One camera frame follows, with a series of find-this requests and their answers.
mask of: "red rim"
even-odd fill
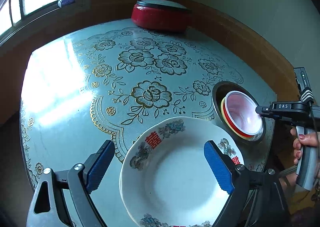
[[[237,133],[239,133],[240,135],[242,135],[242,136],[244,136],[244,137],[247,137],[247,138],[250,138],[250,137],[254,136],[254,135],[249,135],[249,134],[243,133],[242,131],[240,131],[240,130],[234,125],[234,123],[230,120],[230,117],[229,117],[229,115],[228,115],[228,113],[227,113],[227,111],[226,111],[226,105],[225,105],[225,103],[223,104],[223,113],[224,113],[224,115],[225,115],[228,123],[230,124],[230,126],[231,126]]]

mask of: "metal screw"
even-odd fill
[[[75,170],[80,170],[82,169],[82,164],[76,164],[74,167],[73,167]]]
[[[236,168],[237,168],[237,170],[242,171],[245,169],[245,166],[242,164],[238,164],[238,165],[236,165]]]
[[[276,172],[273,169],[268,169],[269,174],[275,174]]]
[[[44,174],[49,174],[51,172],[51,169],[50,168],[46,168],[43,170],[43,173]]]

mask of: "wooden panel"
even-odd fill
[[[19,110],[24,73],[31,53],[44,44],[73,31],[95,24],[126,19],[137,0],[91,0],[91,9],[61,19],[52,16],[47,28],[30,35],[20,44],[15,36],[4,45],[11,50],[0,57],[0,125]],[[277,94],[278,100],[295,100],[298,89],[292,65],[263,37],[246,25],[213,8],[191,0],[175,0],[193,11],[192,26],[218,41],[245,61]],[[30,26],[37,26],[50,14],[40,17]],[[20,33],[28,34],[29,25]]]

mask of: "white wall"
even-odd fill
[[[320,15],[311,0],[194,0],[246,24],[293,66],[306,68],[320,100]]]

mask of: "table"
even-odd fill
[[[141,133],[164,119],[190,116],[215,121],[211,90],[223,80],[269,106],[275,93],[228,49],[188,29],[163,34],[130,19],[88,27],[34,51],[21,94],[21,142],[33,188],[43,173],[84,162],[106,139],[115,157],[91,198],[109,227],[132,226],[119,194],[124,157]],[[263,141],[239,145],[245,165],[261,171],[274,122],[266,119]],[[65,191],[74,225],[81,226]]]

